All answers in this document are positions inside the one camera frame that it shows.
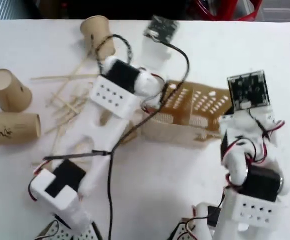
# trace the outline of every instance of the white surface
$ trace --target white surface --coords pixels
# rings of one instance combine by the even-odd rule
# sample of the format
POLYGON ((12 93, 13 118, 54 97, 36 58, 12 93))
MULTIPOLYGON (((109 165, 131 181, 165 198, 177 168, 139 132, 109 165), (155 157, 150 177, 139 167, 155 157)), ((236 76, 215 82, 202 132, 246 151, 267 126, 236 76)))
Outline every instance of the white surface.
MULTIPOLYGON (((60 82, 30 81, 31 77, 66 75, 84 58, 81 21, 40 20, 0 21, 0 68, 12 71, 33 92, 27 112, 40 114, 42 131, 52 127, 52 110, 45 99, 60 82)), ((142 35, 147 22, 111 21, 115 34, 130 41, 136 61, 140 59, 142 35)), ((188 80, 227 88, 227 77, 265 70, 273 110, 286 120, 279 131, 290 174, 290 24, 242 22, 182 22, 173 43, 191 61, 188 80)), ((115 42, 117 54, 126 57, 123 43, 115 42)), ((90 61, 84 70, 96 73, 90 61)), ((185 61, 173 53, 166 74, 177 80, 185 61)), ((66 88, 71 92, 73 85, 66 88)), ((30 240, 46 227, 51 217, 36 206, 27 194, 32 177, 31 161, 50 153, 53 135, 33 144, 0 147, 0 240, 30 240)), ((191 205, 222 197, 225 170, 220 163, 220 141, 202 150, 149 142, 139 138, 119 149, 112 176, 114 240, 164 240, 191 205)), ((107 237, 109 203, 107 177, 84 205, 107 237)), ((290 194, 278 232, 272 239, 290 239, 290 194)))

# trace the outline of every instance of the cardboard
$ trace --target cardboard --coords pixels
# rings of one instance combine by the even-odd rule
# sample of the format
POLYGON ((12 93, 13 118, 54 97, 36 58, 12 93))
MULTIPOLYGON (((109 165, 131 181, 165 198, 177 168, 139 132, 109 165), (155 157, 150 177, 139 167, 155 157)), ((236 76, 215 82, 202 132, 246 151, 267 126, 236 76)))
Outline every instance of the cardboard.
POLYGON ((0 145, 26 144, 40 136, 38 114, 0 112, 0 145))
MULTIPOLYGON (((110 31, 109 20, 104 16, 92 16, 80 25, 80 31, 85 37, 87 52, 92 52, 95 56, 95 49, 112 35, 110 31)), ((114 55, 116 52, 113 39, 109 39, 99 51, 99 59, 105 60, 107 57, 114 55)))
POLYGON ((0 69, 0 108, 4 112, 20 113, 32 102, 32 92, 7 69, 0 69))

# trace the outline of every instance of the rolled paper cup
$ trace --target rolled paper cup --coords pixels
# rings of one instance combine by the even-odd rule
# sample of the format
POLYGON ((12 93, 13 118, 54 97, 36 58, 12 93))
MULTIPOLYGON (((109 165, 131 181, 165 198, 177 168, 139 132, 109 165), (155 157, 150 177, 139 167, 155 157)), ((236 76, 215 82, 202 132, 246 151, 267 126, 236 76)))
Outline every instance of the rolled paper cup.
MULTIPOLYGON (((85 37, 87 52, 95 55, 95 49, 112 35, 110 31, 109 20, 104 16, 91 16, 80 25, 80 31, 85 37)), ((99 59, 105 60, 116 52, 113 39, 109 39, 98 52, 99 59)))
POLYGON ((0 145, 26 144, 40 136, 38 114, 0 112, 0 145))
POLYGON ((4 112, 20 113, 32 102, 32 92, 7 69, 0 69, 0 108, 4 112))

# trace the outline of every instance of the circuit board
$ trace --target circuit board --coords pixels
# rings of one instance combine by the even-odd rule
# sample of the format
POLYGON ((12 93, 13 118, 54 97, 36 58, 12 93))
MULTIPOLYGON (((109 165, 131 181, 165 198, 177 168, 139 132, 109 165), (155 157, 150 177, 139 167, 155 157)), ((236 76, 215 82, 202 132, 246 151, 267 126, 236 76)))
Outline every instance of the circuit board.
POLYGON ((234 112, 271 105, 264 71, 232 76, 227 81, 234 112))
POLYGON ((154 38, 158 42, 170 43, 178 28, 179 23, 177 21, 154 15, 145 30, 144 36, 154 38))

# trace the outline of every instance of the wooden stick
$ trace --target wooden stick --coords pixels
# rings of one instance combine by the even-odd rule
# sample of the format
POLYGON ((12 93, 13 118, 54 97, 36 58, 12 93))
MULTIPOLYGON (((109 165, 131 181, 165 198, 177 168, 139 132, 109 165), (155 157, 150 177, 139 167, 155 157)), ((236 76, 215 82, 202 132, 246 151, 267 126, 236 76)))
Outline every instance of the wooden stick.
MULTIPOLYGON (((75 75, 80 68, 83 66, 83 64, 87 61, 89 58, 90 54, 87 54, 87 56, 83 59, 83 61, 75 68, 75 70, 72 72, 71 76, 75 75)), ((67 86, 67 84, 70 82, 72 77, 68 78, 66 81, 63 82, 63 84, 60 86, 58 91, 56 92, 56 96, 60 95, 60 93, 64 90, 64 88, 67 86)), ((46 107, 49 107, 55 100, 55 96, 53 96, 50 100, 50 102, 46 105, 46 107)))
POLYGON ((74 119, 74 118, 77 117, 77 116, 78 116, 78 115, 71 116, 70 118, 66 119, 65 121, 63 121, 63 122, 57 124, 56 126, 52 127, 51 129, 47 130, 47 131, 45 132, 45 134, 47 135, 47 134, 50 134, 50 133, 54 132, 56 129, 58 129, 59 127, 65 125, 65 124, 67 124, 70 120, 74 119))
MULTIPOLYGON (((70 104, 71 106, 75 106, 76 103, 78 102, 79 98, 76 97, 74 98, 72 101, 70 101, 68 104, 70 104)), ((62 107, 60 107, 59 109, 57 109, 53 114, 52 116, 55 116, 55 115, 58 115, 62 112, 64 112, 66 109, 68 109, 68 106, 66 104, 64 104, 62 107)))
POLYGON ((77 111, 72 105, 70 105, 67 101, 65 101, 60 96, 57 96, 55 93, 52 93, 55 98, 60 100, 63 104, 65 104, 67 107, 69 107, 74 113, 79 114, 79 111, 77 111))
POLYGON ((40 76, 33 77, 31 80, 55 80, 55 79, 85 79, 85 78, 96 78, 98 74, 79 74, 79 75, 61 75, 61 76, 40 76))

